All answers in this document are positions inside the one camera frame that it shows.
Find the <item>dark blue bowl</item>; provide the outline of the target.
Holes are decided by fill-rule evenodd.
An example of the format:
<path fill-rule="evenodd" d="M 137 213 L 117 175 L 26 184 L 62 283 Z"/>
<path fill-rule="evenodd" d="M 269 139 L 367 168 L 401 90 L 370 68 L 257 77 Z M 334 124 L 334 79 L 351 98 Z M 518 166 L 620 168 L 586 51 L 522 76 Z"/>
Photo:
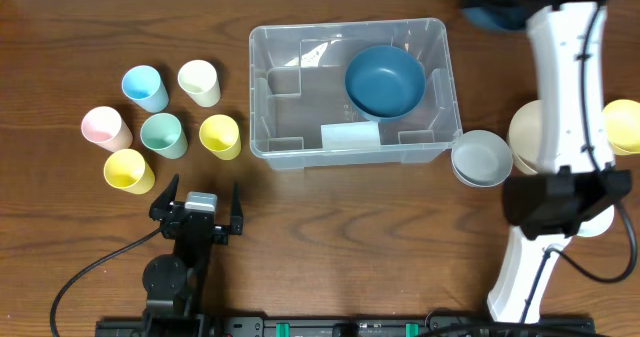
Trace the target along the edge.
<path fill-rule="evenodd" d="M 464 16 L 476 27 L 492 32 L 526 30 L 526 13 L 520 7 L 463 8 Z"/>
<path fill-rule="evenodd" d="M 353 107 L 374 122 L 404 118 L 422 103 L 427 89 L 421 63 L 390 45 L 356 54 L 346 68 L 344 85 Z"/>

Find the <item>yellow small bowl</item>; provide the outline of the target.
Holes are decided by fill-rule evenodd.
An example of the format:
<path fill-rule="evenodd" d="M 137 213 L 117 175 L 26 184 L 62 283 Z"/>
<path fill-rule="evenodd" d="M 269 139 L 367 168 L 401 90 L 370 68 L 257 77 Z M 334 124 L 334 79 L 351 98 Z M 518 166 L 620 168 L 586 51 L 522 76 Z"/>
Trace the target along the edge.
<path fill-rule="evenodd" d="M 639 103 L 628 99 L 610 102 L 603 109 L 607 137 L 616 155 L 639 153 Z"/>

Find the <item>grey small bowl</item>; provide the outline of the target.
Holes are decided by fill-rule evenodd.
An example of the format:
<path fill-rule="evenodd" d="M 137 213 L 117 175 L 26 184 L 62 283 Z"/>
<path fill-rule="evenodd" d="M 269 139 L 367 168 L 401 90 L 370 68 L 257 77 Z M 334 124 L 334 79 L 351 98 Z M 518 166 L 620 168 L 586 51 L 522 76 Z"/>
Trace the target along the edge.
<path fill-rule="evenodd" d="M 495 187 L 511 174 L 513 157 L 508 144 L 486 130 L 464 133 L 453 144 L 451 164 L 463 184 L 475 188 Z"/>

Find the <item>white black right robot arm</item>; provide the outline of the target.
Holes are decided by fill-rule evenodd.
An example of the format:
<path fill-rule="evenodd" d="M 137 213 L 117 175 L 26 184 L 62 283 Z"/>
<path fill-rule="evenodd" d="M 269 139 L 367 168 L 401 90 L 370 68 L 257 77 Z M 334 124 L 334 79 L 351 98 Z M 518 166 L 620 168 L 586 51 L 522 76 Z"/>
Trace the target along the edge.
<path fill-rule="evenodd" d="M 628 233 L 629 277 L 638 246 L 621 204 L 628 170 L 615 166 L 603 111 L 601 51 L 607 0 L 461 0 L 466 17 L 489 30 L 524 31 L 531 43 L 541 102 L 538 171 L 509 177 L 502 203 L 511 226 L 500 274 L 487 298 L 496 322 L 530 326 L 558 258 L 574 236 L 606 232 L 615 216 Z"/>

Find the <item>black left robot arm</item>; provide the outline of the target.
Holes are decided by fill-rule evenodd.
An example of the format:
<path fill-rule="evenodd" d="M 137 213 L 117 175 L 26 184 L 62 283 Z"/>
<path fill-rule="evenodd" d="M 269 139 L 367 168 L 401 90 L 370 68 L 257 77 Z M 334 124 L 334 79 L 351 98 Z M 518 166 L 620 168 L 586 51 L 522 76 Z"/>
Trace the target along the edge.
<path fill-rule="evenodd" d="M 143 312 L 144 337 L 222 336 L 218 317 L 200 311 L 211 250 L 226 245 L 229 237 L 243 233 L 244 216 L 239 187 L 233 187 L 230 222 L 216 221 L 217 196 L 191 192 L 187 200 L 176 199 L 179 177 L 174 176 L 155 199 L 149 217 L 159 223 L 162 236 L 174 242 L 173 251 L 151 260 L 142 282 L 147 292 Z"/>

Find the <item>beige bowl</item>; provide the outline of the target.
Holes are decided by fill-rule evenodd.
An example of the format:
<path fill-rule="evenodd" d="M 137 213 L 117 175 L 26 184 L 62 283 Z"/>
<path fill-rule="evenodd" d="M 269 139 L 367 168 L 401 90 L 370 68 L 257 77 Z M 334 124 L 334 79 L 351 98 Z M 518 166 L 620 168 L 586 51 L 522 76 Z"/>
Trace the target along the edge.
<path fill-rule="evenodd" d="M 541 101 L 522 106 L 513 116 L 507 134 L 514 166 L 526 175 L 538 173 L 537 158 L 542 138 Z"/>

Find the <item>clear plastic storage bin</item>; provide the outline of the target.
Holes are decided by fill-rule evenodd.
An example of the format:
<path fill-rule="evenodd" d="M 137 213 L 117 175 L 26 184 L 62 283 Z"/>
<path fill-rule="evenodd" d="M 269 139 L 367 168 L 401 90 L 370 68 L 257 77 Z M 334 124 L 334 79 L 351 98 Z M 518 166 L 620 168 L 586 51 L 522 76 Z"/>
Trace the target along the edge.
<path fill-rule="evenodd" d="M 345 88 L 349 62 L 374 46 L 399 48 L 424 69 L 425 97 L 400 120 L 368 120 Z M 250 148 L 274 170 L 428 163 L 463 133 L 447 30 L 436 18 L 259 26 L 249 70 Z"/>

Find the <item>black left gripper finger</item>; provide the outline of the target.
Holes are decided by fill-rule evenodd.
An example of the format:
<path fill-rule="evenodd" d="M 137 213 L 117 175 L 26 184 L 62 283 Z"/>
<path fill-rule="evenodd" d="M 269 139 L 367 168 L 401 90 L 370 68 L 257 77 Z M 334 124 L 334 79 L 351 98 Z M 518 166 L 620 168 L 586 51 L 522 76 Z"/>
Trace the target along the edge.
<path fill-rule="evenodd" d="M 240 202 L 239 184 L 233 186 L 233 195 L 230 209 L 230 233 L 232 235 L 242 235 L 244 228 L 244 214 Z"/>
<path fill-rule="evenodd" d="M 175 174 L 164 191 L 151 203 L 149 217 L 152 220 L 166 222 L 172 218 L 178 184 L 179 175 Z"/>

